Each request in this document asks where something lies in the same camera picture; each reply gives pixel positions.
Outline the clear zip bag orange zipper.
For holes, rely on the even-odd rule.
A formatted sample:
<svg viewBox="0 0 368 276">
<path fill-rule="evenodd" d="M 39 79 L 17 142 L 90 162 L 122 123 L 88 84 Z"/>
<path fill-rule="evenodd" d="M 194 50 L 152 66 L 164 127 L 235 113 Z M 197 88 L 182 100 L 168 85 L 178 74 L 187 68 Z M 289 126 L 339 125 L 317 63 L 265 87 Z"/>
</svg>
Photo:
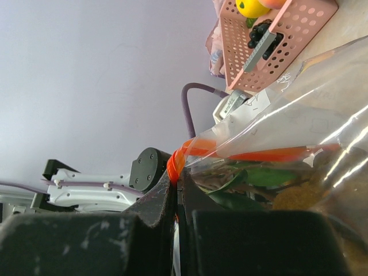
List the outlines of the clear zip bag orange zipper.
<svg viewBox="0 0 368 276">
<path fill-rule="evenodd" d="M 292 162 L 319 150 L 367 152 L 367 37 L 304 61 L 210 130 L 177 149 L 167 163 L 176 183 L 224 161 Z"/>
</svg>

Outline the yellow lemon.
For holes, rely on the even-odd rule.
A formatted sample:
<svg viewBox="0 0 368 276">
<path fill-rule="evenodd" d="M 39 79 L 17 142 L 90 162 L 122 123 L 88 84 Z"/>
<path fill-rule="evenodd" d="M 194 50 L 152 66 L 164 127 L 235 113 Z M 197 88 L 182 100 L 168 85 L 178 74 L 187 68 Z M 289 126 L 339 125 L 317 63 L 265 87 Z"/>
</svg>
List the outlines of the yellow lemon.
<svg viewBox="0 0 368 276">
<path fill-rule="evenodd" d="M 270 9 L 264 7 L 258 0 L 236 0 L 238 12 L 247 18 L 259 18 L 267 14 Z"/>
</svg>

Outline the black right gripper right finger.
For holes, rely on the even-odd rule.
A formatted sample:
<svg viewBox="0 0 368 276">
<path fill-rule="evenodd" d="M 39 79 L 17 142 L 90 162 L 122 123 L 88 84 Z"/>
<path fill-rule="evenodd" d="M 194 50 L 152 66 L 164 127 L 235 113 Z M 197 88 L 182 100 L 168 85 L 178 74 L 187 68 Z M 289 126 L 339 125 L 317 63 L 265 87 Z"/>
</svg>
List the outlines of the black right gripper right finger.
<svg viewBox="0 0 368 276">
<path fill-rule="evenodd" d="M 195 257 L 192 256 L 193 243 L 193 212 L 223 211 L 219 204 L 215 203 L 195 183 L 190 170 L 184 169 L 177 183 L 178 191 L 178 229 L 179 229 L 179 253 L 181 275 L 189 275 L 192 271 Z"/>
</svg>

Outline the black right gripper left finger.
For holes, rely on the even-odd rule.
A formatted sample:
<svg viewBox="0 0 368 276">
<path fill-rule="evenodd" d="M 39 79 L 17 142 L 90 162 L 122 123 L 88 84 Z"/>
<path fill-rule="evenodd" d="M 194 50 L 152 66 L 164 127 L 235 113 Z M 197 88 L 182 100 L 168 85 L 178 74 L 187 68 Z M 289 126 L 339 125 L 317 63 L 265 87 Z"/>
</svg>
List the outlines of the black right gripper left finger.
<svg viewBox="0 0 368 276">
<path fill-rule="evenodd" d="M 176 187 L 164 172 L 158 183 L 123 212 L 130 219 L 124 275 L 171 275 Z"/>
</svg>

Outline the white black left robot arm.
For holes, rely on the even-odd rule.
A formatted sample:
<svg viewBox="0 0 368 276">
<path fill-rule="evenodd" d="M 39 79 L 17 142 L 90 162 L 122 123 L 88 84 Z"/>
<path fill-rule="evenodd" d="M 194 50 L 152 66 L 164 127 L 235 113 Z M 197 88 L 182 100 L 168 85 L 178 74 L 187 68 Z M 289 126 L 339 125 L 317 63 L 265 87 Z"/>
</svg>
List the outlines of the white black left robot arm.
<svg viewBox="0 0 368 276">
<path fill-rule="evenodd" d="M 170 156 L 148 147 L 132 162 L 130 172 L 118 175 L 84 174 L 50 159 L 43 172 L 42 182 L 46 185 L 46 191 L 2 182 L 2 187 L 26 190 L 29 194 L 2 192 L 1 207 L 10 205 L 12 214 L 122 212 L 159 182 Z"/>
</svg>

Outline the brown longan bunch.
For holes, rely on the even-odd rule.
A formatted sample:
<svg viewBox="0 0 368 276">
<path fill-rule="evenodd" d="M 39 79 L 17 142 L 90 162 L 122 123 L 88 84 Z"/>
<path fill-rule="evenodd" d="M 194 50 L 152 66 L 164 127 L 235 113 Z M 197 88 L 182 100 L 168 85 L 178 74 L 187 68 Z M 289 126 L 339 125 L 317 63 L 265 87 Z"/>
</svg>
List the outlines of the brown longan bunch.
<svg viewBox="0 0 368 276">
<path fill-rule="evenodd" d="M 227 208 L 248 201 L 270 210 L 310 210 L 335 228 L 344 255 L 367 262 L 367 152 L 321 149 L 292 162 L 221 160 L 193 175 Z"/>
</svg>

